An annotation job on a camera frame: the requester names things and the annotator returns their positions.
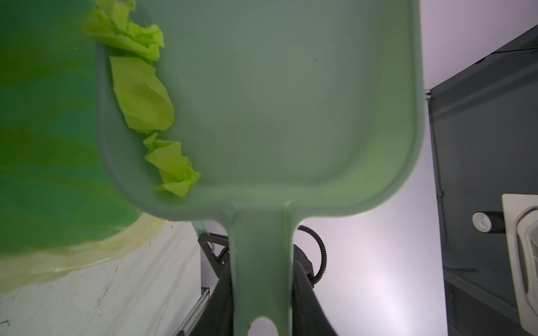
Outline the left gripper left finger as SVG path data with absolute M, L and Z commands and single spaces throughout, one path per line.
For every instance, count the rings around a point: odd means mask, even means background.
M 230 266 L 225 266 L 206 308 L 190 335 L 233 334 L 233 286 Z

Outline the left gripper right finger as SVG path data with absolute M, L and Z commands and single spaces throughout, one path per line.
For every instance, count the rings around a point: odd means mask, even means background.
M 294 262 L 291 306 L 293 336 L 336 335 L 298 261 Z

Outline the green plastic dustpan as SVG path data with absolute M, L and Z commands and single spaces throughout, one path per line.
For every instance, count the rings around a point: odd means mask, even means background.
M 391 198 L 423 142 L 417 1 L 138 1 L 157 24 L 156 73 L 175 108 L 162 138 L 201 178 L 186 197 L 156 190 L 97 47 L 97 134 L 117 189 L 170 221 L 228 233 L 233 331 L 270 319 L 292 333 L 294 232 L 312 217 L 369 211 Z

